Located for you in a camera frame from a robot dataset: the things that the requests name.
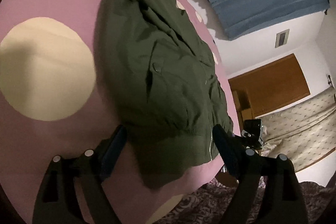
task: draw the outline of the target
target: jacket zipper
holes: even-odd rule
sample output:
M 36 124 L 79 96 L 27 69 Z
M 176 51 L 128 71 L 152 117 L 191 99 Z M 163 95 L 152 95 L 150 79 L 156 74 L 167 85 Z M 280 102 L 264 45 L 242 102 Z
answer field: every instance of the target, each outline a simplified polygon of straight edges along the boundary
M 204 74 L 205 74 L 205 85 L 207 84 L 207 73 L 205 68 L 201 65 L 201 67 L 204 70 Z M 210 124 L 210 120 L 209 120 L 209 115 L 208 115 L 208 122 L 209 122 L 209 128 L 210 128 L 210 146 L 209 146 L 209 154 L 210 154 L 210 161 L 212 161 L 212 129 L 211 129 L 211 124 Z
M 210 126 L 210 133 L 211 133 L 211 140 L 210 140 L 210 147 L 209 147 L 209 153 L 210 153 L 210 161 L 212 161 L 212 130 Z

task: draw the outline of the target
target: jacket snap button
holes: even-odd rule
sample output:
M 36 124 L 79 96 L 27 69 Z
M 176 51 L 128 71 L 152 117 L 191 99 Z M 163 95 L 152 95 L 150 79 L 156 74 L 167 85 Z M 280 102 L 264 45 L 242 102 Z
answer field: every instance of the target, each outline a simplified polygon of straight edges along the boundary
M 153 63 L 153 69 L 158 73 L 161 73 L 161 71 L 162 71 L 161 66 L 158 65 L 157 63 Z

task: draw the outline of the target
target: patterned carpet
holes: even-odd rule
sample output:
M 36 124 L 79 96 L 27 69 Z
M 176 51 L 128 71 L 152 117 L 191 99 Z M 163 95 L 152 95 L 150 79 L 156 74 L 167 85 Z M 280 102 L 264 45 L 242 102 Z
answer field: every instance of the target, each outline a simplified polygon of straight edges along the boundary
M 336 186 L 325 188 L 315 182 L 301 182 L 300 186 L 308 211 L 309 224 L 312 224 L 335 196 Z M 262 177 L 247 223 L 253 223 L 258 216 L 264 188 Z M 192 194 L 186 195 L 169 214 L 155 224 L 218 224 L 235 190 L 213 179 Z

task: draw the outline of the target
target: cream polka dot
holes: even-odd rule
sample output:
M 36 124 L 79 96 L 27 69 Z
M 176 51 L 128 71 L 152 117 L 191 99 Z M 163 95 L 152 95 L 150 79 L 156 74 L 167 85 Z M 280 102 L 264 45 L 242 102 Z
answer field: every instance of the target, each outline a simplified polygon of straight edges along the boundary
M 54 121 L 77 112 L 95 86 L 90 49 L 52 18 L 31 18 L 0 43 L 0 91 L 29 118 Z
M 181 10 L 185 10 L 185 8 L 183 7 L 183 5 L 181 4 L 181 2 L 179 2 L 178 0 L 176 1 L 176 7 L 180 8 Z
M 146 224 L 153 224 L 158 221 L 160 218 L 163 218 L 166 214 L 168 214 L 171 210 L 174 209 L 176 205 L 182 200 L 182 195 L 173 196 L 166 203 L 164 203 L 159 209 L 157 209 L 154 214 L 147 220 Z
M 197 16 L 198 21 L 199 21 L 199 22 L 202 22 L 202 17 L 200 16 L 199 13 L 197 13 L 197 11 L 196 11 L 196 16 Z
M 217 61 L 217 57 L 216 57 L 216 55 L 215 55 L 214 53 L 212 53 L 212 56 L 213 56 L 213 59 L 214 59 L 216 65 L 218 65 L 218 61 Z

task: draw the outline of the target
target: wall vent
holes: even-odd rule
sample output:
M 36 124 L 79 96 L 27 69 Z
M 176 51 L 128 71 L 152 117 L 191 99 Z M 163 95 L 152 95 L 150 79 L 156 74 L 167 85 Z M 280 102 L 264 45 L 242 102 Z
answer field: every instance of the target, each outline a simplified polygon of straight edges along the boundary
M 275 48 L 287 44 L 288 35 L 289 35 L 289 29 L 283 32 L 277 33 L 277 40 L 275 42 Z

